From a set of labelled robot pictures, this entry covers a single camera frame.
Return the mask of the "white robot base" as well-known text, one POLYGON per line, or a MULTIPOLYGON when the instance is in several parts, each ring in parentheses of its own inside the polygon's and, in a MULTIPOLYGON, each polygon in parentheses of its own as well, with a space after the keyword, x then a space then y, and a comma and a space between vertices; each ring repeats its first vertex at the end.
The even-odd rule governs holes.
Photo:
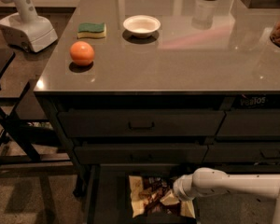
POLYGON ((38 53, 58 39, 51 22, 37 14, 33 0, 0 1, 13 3, 17 9, 16 13, 0 20, 0 30, 9 45, 38 53))

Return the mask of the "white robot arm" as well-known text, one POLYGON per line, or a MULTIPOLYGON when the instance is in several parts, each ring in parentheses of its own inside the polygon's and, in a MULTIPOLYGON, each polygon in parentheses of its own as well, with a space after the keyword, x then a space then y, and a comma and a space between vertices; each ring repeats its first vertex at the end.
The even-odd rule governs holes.
POLYGON ((229 175, 211 168, 199 168, 191 175, 179 177, 161 198, 161 203, 172 205, 229 192, 276 199, 273 224, 280 224, 280 175, 229 175))

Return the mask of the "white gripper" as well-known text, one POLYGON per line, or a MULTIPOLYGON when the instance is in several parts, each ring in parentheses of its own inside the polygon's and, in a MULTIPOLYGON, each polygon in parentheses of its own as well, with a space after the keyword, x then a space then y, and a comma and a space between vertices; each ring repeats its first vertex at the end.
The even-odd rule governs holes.
POLYGON ((196 190, 193 187, 192 175, 182 175, 173 184, 173 190, 168 190, 160 199, 165 206, 176 205, 180 201, 195 199, 196 190))

